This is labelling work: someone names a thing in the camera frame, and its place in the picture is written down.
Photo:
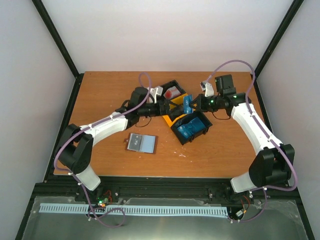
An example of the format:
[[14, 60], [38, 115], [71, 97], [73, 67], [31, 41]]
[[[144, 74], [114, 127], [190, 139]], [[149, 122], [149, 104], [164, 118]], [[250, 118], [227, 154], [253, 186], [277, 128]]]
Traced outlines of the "blue credit card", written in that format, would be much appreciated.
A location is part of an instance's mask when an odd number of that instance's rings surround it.
[[190, 122], [182, 124], [177, 128], [179, 133], [185, 138], [188, 139], [191, 136], [195, 135], [196, 133], [204, 130], [206, 126], [200, 120], [199, 117], [193, 118]]
[[190, 107], [190, 103], [192, 101], [193, 101], [193, 96], [191, 94], [183, 97], [184, 114], [191, 114], [193, 112], [193, 109]]

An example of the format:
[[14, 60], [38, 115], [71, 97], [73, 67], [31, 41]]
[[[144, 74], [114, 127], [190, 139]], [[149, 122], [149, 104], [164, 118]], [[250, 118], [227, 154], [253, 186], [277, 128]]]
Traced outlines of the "brown leather card holder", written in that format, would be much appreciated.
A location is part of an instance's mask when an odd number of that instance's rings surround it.
[[124, 140], [127, 151], [155, 154], [158, 144], [158, 137], [155, 135], [130, 133]]

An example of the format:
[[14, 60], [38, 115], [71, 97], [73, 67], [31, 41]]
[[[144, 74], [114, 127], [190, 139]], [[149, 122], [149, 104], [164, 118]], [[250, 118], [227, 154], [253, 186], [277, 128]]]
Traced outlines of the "black credit card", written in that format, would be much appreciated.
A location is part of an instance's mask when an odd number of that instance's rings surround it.
[[130, 151], [139, 152], [143, 142], [143, 135], [131, 133], [128, 139], [127, 149]]

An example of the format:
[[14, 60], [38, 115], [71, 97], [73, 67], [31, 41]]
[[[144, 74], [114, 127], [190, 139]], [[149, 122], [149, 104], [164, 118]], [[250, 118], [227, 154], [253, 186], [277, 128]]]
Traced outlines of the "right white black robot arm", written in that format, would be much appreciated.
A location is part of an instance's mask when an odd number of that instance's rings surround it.
[[214, 113], [225, 110], [235, 120], [249, 139], [255, 159], [248, 171], [231, 179], [235, 193], [258, 189], [292, 191], [292, 187], [280, 187], [290, 178], [297, 178], [293, 160], [295, 150], [291, 144], [283, 144], [266, 126], [257, 114], [248, 93], [238, 93], [230, 74], [215, 78], [213, 87], [209, 81], [201, 82], [203, 91], [191, 103], [196, 111]]

